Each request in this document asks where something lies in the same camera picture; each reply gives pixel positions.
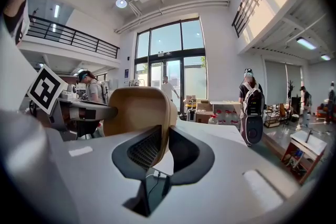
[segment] wooden stand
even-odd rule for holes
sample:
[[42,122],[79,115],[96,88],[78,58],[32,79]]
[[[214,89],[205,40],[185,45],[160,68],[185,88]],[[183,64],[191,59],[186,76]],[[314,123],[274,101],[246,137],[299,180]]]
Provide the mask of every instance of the wooden stand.
[[[302,185],[323,156],[324,149],[327,144],[326,142],[309,135],[305,131],[296,132],[291,134],[290,137],[291,141],[282,156],[281,161],[285,162],[290,158],[295,159],[296,163],[293,166],[288,167],[288,169],[297,179],[299,184]],[[298,149],[303,152],[300,157],[295,156]],[[293,171],[293,167],[297,167],[299,165],[306,170],[306,173],[303,176],[300,176]]]

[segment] backpack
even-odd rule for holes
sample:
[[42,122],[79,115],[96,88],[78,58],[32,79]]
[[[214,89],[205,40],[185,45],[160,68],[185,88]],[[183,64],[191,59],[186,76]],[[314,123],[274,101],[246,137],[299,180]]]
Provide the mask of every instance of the backpack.
[[264,94],[259,89],[259,84],[256,83],[254,88],[247,82],[243,85],[248,89],[248,92],[243,101],[243,113],[246,115],[259,115],[262,116],[265,105]]
[[104,104],[108,104],[109,103],[109,90],[108,90],[107,82],[105,81],[100,82],[99,80],[97,80],[97,82],[93,82],[93,83],[101,86],[101,94],[103,97]]

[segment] door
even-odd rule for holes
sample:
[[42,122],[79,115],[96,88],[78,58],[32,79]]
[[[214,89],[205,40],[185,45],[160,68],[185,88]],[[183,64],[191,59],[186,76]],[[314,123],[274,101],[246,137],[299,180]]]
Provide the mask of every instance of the door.
[[[150,64],[150,86],[161,89],[163,77],[168,77],[168,82],[173,86],[178,96],[181,97],[181,61],[180,60],[162,60]],[[175,92],[172,92],[173,103],[180,112],[183,108],[183,101],[177,98]]]

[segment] sign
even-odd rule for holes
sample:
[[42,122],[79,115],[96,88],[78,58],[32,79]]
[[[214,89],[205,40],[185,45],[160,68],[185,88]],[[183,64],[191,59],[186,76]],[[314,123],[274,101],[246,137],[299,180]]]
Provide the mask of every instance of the sign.
[[56,99],[67,87],[68,84],[63,79],[43,65],[27,94],[44,112],[50,115]]

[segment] fluorescent light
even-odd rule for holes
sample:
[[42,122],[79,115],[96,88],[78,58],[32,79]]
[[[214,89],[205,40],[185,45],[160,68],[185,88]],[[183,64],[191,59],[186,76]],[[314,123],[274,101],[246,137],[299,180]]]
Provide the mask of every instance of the fluorescent light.
[[127,6],[127,1],[126,1],[126,0],[117,0],[117,1],[115,2],[115,4],[116,4],[116,6],[117,6],[118,8],[126,8],[126,6]]
[[55,13],[54,13],[54,17],[55,17],[55,18],[58,17],[58,11],[59,11],[59,6],[56,5],[56,7],[55,7]]
[[325,60],[325,61],[329,61],[330,60],[330,57],[328,55],[325,55],[325,54],[321,55],[321,58],[323,60]]
[[308,48],[310,50],[315,50],[316,49],[316,47],[312,43],[310,43],[309,41],[305,40],[302,37],[297,38],[296,41],[297,41],[297,43],[305,46],[306,48]]

